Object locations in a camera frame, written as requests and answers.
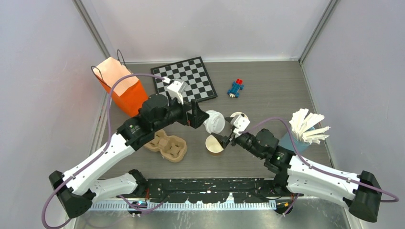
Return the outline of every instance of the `gray table surface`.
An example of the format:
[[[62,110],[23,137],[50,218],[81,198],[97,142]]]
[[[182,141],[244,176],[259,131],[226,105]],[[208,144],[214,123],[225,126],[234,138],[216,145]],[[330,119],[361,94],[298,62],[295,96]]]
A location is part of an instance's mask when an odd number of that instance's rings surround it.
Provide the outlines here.
[[[150,68],[160,65],[162,64],[131,64],[128,68],[133,73],[150,73]],[[272,116],[288,121],[300,108],[308,108],[314,112],[298,62],[210,62],[205,63],[205,66],[218,97],[199,103],[203,110],[216,110],[225,116],[243,112],[251,121],[250,126]],[[242,79],[245,85],[237,99],[226,94],[236,79]],[[140,77],[140,80],[148,94],[155,93],[151,78]],[[113,130],[129,118],[114,103],[110,113]],[[277,138],[286,132],[278,121],[268,122],[263,127]],[[262,160],[239,146],[229,146],[219,156],[210,155],[205,148],[205,140],[209,134],[204,126],[192,129],[175,123],[164,130],[168,135],[176,135],[187,142],[188,150],[181,162],[169,162],[160,153],[141,148],[113,166],[103,178],[117,177],[134,168],[148,178],[274,176],[263,166]],[[103,142],[106,139],[107,131],[103,135]],[[323,143],[311,145],[303,155],[331,166]]]

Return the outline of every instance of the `chessboard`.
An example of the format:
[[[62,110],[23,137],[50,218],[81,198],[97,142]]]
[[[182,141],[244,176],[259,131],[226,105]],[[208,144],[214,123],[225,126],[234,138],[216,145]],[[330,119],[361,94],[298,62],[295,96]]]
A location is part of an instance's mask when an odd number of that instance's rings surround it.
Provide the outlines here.
[[[185,102],[191,99],[201,102],[218,97],[201,57],[159,66],[150,71],[153,75],[186,82],[187,87],[183,93]],[[154,84],[156,93],[166,95],[167,84],[155,78]]]

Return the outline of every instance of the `orange paper bag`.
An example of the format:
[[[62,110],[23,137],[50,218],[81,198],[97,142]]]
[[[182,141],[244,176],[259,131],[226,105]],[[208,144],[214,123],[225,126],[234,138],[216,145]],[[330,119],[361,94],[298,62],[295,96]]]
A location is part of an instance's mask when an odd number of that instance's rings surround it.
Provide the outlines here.
[[[112,57],[101,62],[97,67],[92,66],[92,69],[108,93],[120,78],[132,74],[126,66]],[[112,100],[130,117],[139,113],[138,110],[147,99],[148,94],[136,76],[121,81],[112,93]]]

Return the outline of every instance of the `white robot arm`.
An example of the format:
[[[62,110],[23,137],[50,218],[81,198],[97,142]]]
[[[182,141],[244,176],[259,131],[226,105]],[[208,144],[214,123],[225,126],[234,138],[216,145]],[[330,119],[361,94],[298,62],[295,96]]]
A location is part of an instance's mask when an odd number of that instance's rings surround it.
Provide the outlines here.
[[[275,193],[281,196],[299,193],[319,197],[348,208],[360,219],[377,221],[381,192],[358,185],[361,182],[381,189],[373,174],[366,171],[360,175],[348,173],[310,161],[279,146],[278,139],[267,129],[254,136],[245,131],[249,120],[244,114],[225,119],[233,125],[232,133],[229,136],[212,135],[223,148],[229,143],[232,146],[240,145],[259,159],[264,159],[264,166],[276,174],[272,187]]]
[[[143,193],[147,188],[146,180],[137,170],[112,179],[99,178],[118,161],[153,140],[156,131],[175,122],[198,128],[209,118],[195,100],[186,103],[183,101],[181,93],[185,89],[184,82],[174,81],[168,89],[166,96],[150,96],[143,103],[139,114],[124,122],[111,136],[107,149],[104,145],[77,166],[63,173],[54,171],[49,175],[55,190],[67,182],[56,195],[69,218],[82,215],[94,202],[121,194]]]

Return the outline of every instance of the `purple cable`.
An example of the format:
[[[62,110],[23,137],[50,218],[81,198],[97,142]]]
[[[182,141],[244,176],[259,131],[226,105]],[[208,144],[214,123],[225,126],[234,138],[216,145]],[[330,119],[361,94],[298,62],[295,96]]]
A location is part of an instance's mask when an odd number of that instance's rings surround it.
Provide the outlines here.
[[[125,197],[123,197],[123,196],[121,196],[121,195],[119,195],[119,197],[122,198],[131,208],[133,208],[133,209],[135,209],[135,210],[137,210],[137,211],[142,212],[142,214],[149,214],[149,213],[151,213],[153,210],[155,210],[155,209],[157,209],[158,207],[162,206],[162,204],[164,203],[164,202],[161,202],[161,203],[159,203],[158,205],[156,205],[156,206],[154,206],[153,208],[150,208],[150,209],[140,209],[140,208],[136,207],[135,205],[131,204]]]
[[[292,135],[292,133],[291,133],[291,130],[290,130],[290,128],[287,126],[287,122],[284,121],[282,118],[279,118],[279,117],[271,117],[271,118],[265,119],[265,120],[261,121],[260,123],[258,123],[257,125],[255,125],[254,127],[252,127],[250,130],[241,131],[240,133],[241,133],[241,134],[244,134],[244,133],[247,133],[247,132],[249,132],[249,131],[252,131],[253,129],[255,129],[255,128],[257,128],[257,127],[263,125],[264,123],[266,123],[266,122],[268,122],[268,121],[271,121],[271,120],[279,120],[279,121],[281,121],[281,122],[283,123],[283,125],[286,127],[286,129],[287,129],[287,131],[288,131],[288,135],[289,135],[289,137],[290,137],[292,146],[294,147],[295,153],[297,154],[297,156],[299,157],[299,159],[302,161],[302,163],[304,163],[304,164],[307,165],[308,167],[311,167],[312,169],[314,169],[314,170],[316,170],[316,171],[318,171],[318,172],[320,172],[320,173],[329,175],[329,176],[331,176],[331,177],[335,177],[335,178],[339,178],[339,179],[342,179],[342,180],[345,180],[345,181],[353,182],[353,183],[355,183],[355,184],[357,184],[357,185],[361,185],[361,186],[363,186],[363,187],[372,189],[372,190],[374,190],[374,191],[384,193],[384,194],[386,194],[386,195],[391,196],[392,198],[394,198],[394,199],[383,199],[383,200],[380,201],[381,203],[395,203],[395,202],[398,202],[398,201],[399,201],[399,197],[396,196],[396,195],[394,195],[394,194],[391,193],[391,192],[384,191],[384,190],[382,190],[382,189],[380,189],[380,188],[373,187],[373,186],[371,186],[371,185],[362,183],[362,182],[357,181],[357,180],[348,180],[347,177],[343,177],[343,176],[340,176],[340,175],[336,175],[336,174],[333,174],[333,173],[324,171],[324,170],[322,170],[322,169],[320,169],[320,168],[311,166],[311,164],[309,164],[309,163],[303,158],[303,156],[301,155],[301,153],[300,153],[299,150],[297,149],[297,146],[296,146],[295,143],[294,143],[294,137],[293,137],[293,135]],[[289,211],[289,209],[290,209],[290,208],[292,207],[292,205],[294,204],[295,200],[296,200],[296,199],[294,199],[293,203],[290,205],[290,207],[289,207],[289,208],[287,209],[287,211],[285,211],[284,213],[287,213],[287,212]]]
[[[297,194],[295,196],[295,198],[292,200],[292,203],[290,204],[290,206],[287,208],[287,210],[285,212],[283,212],[283,216],[285,217],[287,212],[290,211],[290,209],[292,208],[292,206],[294,205],[295,201],[298,199],[299,194]]]
[[[93,164],[95,161],[97,161],[103,154],[104,152],[108,149],[108,147],[110,146],[111,143],[111,122],[110,122],[110,102],[111,102],[111,96],[112,96],[112,92],[114,91],[114,88],[123,80],[129,78],[129,77],[134,77],[134,76],[149,76],[149,77],[153,77],[156,79],[160,79],[160,80],[164,80],[163,77],[157,76],[157,75],[152,75],[152,74],[147,74],[147,73],[137,73],[137,74],[131,74],[131,75],[127,75],[122,77],[121,79],[119,79],[118,81],[115,82],[115,84],[111,87],[110,92],[108,93],[108,98],[107,98],[107,126],[108,126],[108,140],[106,143],[106,146],[104,147],[104,149],[95,157],[93,158],[93,160],[89,161],[89,163],[87,163],[85,166],[83,166],[82,168],[80,168],[79,170],[77,170],[75,173],[72,174],[71,177],[69,177],[68,179],[66,179],[66,181],[64,181],[63,183],[61,183],[54,191],[53,193],[48,197],[48,199],[46,200],[43,208],[42,208],[42,214],[41,214],[41,220],[42,220],[42,225],[46,228],[46,229],[60,229],[62,227],[64,227],[66,224],[68,224],[70,222],[71,219],[68,219],[65,223],[57,226],[57,227],[51,227],[46,223],[46,219],[45,219],[45,213],[46,213],[46,209],[48,208],[49,203],[51,202],[52,198],[56,195],[56,193],[63,187],[65,186],[69,181],[72,180],[73,177],[77,176],[78,174],[80,174],[83,170],[85,170],[86,168],[88,168],[91,164]]]
[[[157,209],[158,207],[160,207],[160,206],[163,204],[163,202],[161,202],[161,203],[159,203],[157,206],[155,206],[155,207],[153,207],[153,208],[151,208],[151,209],[139,209],[139,208],[135,207],[134,205],[132,205],[125,197],[123,197],[123,196],[121,196],[121,195],[120,195],[119,197],[122,198],[131,208],[133,208],[133,209],[135,209],[135,210],[137,210],[137,211],[141,211],[143,215],[146,215],[146,214],[151,213],[153,210]],[[110,224],[110,225],[108,225],[108,226],[95,226],[95,225],[93,225],[93,224],[91,224],[91,223],[89,222],[89,219],[88,219],[88,218],[85,217],[85,220],[86,220],[86,224],[88,224],[89,226],[91,226],[91,227],[93,227],[93,228],[96,228],[96,229],[105,229],[105,228],[110,228],[110,227],[113,226],[113,225],[116,225],[117,223],[121,222],[122,220],[124,220],[124,219],[126,219],[126,218],[128,218],[128,217],[129,217],[129,215],[126,216],[126,217],[122,217],[122,218],[118,219],[117,221],[115,221],[114,223],[112,223],[112,224]]]

